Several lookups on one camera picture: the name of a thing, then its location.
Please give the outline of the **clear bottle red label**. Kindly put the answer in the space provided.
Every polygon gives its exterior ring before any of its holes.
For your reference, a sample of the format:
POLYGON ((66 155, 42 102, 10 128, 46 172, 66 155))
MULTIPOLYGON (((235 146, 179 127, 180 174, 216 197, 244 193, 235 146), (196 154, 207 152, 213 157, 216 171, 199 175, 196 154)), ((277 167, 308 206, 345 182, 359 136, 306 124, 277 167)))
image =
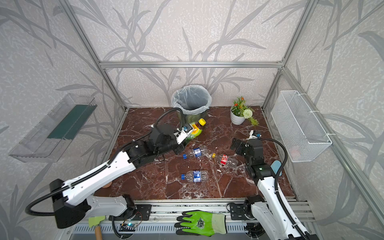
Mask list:
POLYGON ((223 165, 225 167, 228 167, 228 168, 235 169, 238 166, 238 164, 239 164, 239 162, 236 159, 234 159, 234 158, 232 158, 232 157, 230 157, 230 156, 228 156, 226 154, 216 154, 216 153, 213 153, 212 154, 212 158, 215 161, 217 161, 219 164, 221 164, 221 165, 223 165))

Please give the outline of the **green yellow-cap bottle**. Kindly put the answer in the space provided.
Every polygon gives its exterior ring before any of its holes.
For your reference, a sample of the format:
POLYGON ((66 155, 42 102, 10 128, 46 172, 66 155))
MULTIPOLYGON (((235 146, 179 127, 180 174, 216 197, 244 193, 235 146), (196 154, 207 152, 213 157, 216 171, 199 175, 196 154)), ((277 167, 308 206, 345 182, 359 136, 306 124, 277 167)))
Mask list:
POLYGON ((189 133, 186 140, 190 141, 197 138, 203 132, 203 128, 205 125, 206 120, 204 120, 203 118, 200 118, 197 122, 191 123, 190 126, 192 127, 192 131, 189 133))

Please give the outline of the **clear bottle blue label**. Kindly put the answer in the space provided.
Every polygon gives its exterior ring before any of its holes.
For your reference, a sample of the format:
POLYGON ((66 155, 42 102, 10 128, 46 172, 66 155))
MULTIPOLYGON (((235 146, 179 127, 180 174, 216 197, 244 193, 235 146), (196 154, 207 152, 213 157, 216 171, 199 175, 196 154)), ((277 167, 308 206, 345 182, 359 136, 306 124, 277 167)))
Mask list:
POLYGON ((200 159, 207 152, 208 152, 208 149, 205 146, 200 146, 194 149, 187 150, 185 153, 183 153, 183 159, 193 159, 193 158, 200 159))
POLYGON ((185 174, 181 174, 181 180, 188 181, 191 183, 200 183, 208 180, 208 171, 195 170, 189 171, 185 174))

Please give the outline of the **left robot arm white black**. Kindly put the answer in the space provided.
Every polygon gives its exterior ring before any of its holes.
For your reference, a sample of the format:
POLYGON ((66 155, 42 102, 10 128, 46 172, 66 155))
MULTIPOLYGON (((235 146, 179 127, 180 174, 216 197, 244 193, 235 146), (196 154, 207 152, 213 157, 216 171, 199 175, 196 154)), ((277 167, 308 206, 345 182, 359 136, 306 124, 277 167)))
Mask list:
POLYGON ((181 125, 159 124, 157 120, 151 131, 136 140, 123 145, 109 160, 87 173, 62 181, 50 183, 50 193, 25 208, 26 214, 35 217, 54 217, 58 229, 71 227, 85 218, 101 215, 131 217, 135 204, 129 196, 116 198, 95 197, 98 189, 127 173, 155 161, 171 151, 181 153, 192 128, 181 125))

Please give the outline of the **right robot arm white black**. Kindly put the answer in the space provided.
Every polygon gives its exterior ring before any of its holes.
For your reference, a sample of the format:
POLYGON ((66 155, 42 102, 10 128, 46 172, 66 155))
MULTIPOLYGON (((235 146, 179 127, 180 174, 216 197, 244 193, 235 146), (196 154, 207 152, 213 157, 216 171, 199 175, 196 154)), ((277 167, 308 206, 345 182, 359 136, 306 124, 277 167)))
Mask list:
POLYGON ((288 160, 285 146, 277 140, 251 135, 247 141, 233 138, 230 147, 244 157, 246 169, 261 195, 247 197, 245 215, 256 219, 271 240, 318 240, 300 222, 279 186, 279 177, 288 160), (263 142, 273 142, 284 151, 284 159, 277 171, 265 163, 263 142))

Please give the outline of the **green wood-pattern trash bin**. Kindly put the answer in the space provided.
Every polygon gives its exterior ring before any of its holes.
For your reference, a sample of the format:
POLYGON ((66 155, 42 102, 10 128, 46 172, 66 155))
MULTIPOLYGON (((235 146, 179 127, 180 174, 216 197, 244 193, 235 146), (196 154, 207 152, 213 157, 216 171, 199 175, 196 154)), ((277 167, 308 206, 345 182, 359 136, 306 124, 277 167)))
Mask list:
POLYGON ((206 119, 208 111, 209 110, 206 110, 196 115, 185 115, 185 114, 181 115, 180 113, 178 113, 178 118, 181 121, 182 125, 186 125, 186 124, 198 122, 199 119, 206 119))

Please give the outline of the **clear plastic bin liner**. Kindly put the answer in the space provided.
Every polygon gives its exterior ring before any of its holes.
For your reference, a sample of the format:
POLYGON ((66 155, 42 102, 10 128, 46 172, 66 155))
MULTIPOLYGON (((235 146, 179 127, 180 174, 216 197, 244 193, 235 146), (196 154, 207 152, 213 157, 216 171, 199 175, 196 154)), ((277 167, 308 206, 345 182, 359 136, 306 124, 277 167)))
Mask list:
POLYGON ((173 108, 180 108, 184 115, 198 115, 210 108, 212 96, 201 85, 189 85, 173 93, 171 104, 173 108))

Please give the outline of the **light blue trowel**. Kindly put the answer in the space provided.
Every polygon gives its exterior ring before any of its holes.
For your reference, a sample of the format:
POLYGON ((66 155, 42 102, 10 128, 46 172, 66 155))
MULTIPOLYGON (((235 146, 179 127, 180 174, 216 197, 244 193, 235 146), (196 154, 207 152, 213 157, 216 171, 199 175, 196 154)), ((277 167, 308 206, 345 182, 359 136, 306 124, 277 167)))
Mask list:
POLYGON ((277 174, 280 177, 282 175, 282 171, 279 171, 280 167, 282 166, 282 163, 278 160, 274 161, 270 167, 273 172, 273 177, 275 177, 277 174))

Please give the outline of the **white pot with flowers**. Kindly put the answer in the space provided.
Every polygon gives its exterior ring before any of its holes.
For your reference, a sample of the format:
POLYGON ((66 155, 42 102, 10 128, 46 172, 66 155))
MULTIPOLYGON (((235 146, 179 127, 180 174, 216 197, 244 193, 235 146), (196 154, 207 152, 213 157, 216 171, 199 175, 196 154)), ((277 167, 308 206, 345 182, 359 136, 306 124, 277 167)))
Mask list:
POLYGON ((231 121, 234 125, 239 126, 248 120, 252 126, 258 126, 259 121, 253 117, 254 112, 255 110, 246 106, 246 100, 243 96, 238 97, 231 107, 231 121))

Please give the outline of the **green and black work glove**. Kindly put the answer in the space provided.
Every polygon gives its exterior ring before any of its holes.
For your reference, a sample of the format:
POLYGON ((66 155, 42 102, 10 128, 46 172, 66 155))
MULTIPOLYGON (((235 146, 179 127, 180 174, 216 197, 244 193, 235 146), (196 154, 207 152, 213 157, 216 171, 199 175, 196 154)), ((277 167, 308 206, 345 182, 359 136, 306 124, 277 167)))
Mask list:
POLYGON ((226 216, 200 210, 183 212, 174 225, 177 235, 207 236, 227 234, 226 216))

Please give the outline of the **small circuit board green led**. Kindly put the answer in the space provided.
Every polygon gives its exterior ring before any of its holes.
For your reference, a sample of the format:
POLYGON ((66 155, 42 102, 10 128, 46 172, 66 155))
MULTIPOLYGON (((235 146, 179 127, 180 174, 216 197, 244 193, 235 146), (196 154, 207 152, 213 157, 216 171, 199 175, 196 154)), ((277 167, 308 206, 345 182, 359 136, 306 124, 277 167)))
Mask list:
POLYGON ((119 225, 119 232, 135 232, 139 229, 141 223, 122 223, 119 225))

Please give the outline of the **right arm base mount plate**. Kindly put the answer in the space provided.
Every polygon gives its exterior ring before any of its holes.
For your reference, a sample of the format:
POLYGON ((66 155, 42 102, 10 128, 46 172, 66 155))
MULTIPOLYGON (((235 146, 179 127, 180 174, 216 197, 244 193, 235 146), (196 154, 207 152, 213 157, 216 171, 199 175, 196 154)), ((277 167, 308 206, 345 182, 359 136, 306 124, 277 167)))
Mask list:
POLYGON ((250 208, 247 204, 228 203, 226 206, 230 213, 231 220, 235 221, 247 221, 255 220, 256 218, 250 212, 250 208))

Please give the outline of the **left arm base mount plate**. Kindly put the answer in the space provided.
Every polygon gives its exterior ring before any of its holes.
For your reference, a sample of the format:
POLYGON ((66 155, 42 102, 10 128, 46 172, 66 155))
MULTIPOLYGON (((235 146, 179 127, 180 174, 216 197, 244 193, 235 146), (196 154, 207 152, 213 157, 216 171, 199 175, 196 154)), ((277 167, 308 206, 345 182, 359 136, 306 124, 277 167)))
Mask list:
POLYGON ((148 221, 151 214, 152 205, 135 205, 135 207, 128 207, 120 216, 109 216, 112 221, 148 221))

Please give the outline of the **clear acrylic wall shelf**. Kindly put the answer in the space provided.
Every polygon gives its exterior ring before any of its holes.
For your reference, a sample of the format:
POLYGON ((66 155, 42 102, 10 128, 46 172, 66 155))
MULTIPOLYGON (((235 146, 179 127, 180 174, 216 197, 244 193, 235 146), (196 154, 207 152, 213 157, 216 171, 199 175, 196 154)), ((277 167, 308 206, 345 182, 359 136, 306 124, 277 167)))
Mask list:
POLYGON ((23 163, 57 162, 96 108, 94 97, 67 94, 9 156, 23 163))

